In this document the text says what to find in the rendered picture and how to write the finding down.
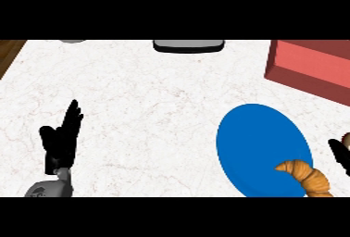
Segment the black and grey appliance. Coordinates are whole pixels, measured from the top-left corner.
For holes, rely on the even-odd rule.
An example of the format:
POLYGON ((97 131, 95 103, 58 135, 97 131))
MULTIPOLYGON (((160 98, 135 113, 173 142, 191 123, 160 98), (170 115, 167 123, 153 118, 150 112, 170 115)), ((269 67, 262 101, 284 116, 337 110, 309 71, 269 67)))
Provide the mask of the black and grey appliance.
POLYGON ((224 40, 154 40, 154 48, 163 53, 201 54, 219 52, 224 40))

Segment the blue plate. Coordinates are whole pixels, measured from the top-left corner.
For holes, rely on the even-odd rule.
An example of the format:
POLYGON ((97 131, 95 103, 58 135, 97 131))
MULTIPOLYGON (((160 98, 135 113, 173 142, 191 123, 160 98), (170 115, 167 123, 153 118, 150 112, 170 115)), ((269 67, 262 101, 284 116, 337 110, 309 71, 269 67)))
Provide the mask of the blue plate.
POLYGON ((314 165, 305 135, 290 118, 272 107, 238 106, 224 117, 216 150, 232 185, 247 197, 305 197, 305 188, 275 168, 300 159, 314 165))

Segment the golden brown croissant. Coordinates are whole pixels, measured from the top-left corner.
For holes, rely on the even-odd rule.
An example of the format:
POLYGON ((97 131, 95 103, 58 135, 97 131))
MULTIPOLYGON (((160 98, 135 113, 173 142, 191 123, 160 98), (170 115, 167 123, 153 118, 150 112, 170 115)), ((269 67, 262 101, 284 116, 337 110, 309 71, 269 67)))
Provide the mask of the golden brown croissant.
POLYGON ((302 184, 309 197, 333 197, 328 178, 303 160, 294 159, 283 162, 275 167, 275 170, 291 175, 294 180, 302 184))

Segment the red cardboard box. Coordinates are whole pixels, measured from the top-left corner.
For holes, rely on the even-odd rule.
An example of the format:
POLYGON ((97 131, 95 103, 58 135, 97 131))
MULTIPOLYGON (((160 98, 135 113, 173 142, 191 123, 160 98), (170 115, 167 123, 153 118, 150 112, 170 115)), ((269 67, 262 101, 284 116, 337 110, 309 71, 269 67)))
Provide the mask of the red cardboard box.
POLYGON ((272 40, 265 77, 350 106, 350 40, 272 40))

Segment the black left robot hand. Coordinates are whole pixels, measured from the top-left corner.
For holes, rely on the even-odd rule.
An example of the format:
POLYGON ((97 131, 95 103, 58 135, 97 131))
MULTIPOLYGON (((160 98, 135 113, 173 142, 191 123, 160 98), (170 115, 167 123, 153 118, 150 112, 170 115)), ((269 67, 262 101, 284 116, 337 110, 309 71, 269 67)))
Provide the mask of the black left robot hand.
POLYGON ((46 150, 46 175, 55 175, 60 168, 71 168, 74 165, 82 122, 79 101, 73 100, 63 125, 57 129, 43 126, 39 130, 46 150))

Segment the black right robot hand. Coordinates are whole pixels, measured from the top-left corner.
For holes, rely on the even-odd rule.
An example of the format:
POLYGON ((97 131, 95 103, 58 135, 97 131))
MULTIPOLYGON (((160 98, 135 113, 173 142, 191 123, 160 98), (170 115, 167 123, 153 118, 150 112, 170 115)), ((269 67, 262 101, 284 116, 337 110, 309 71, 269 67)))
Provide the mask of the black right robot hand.
POLYGON ((346 175, 350 177, 350 150, 336 139, 330 139, 328 144, 334 153, 336 160, 346 170, 346 175))

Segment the brown wooden panel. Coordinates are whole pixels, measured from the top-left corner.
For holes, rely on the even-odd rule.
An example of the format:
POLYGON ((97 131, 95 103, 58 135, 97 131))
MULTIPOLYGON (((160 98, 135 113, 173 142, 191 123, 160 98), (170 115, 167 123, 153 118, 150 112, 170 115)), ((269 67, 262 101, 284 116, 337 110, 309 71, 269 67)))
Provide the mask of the brown wooden panel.
POLYGON ((0 40, 0 79, 6 74, 26 43, 27 40, 0 40))

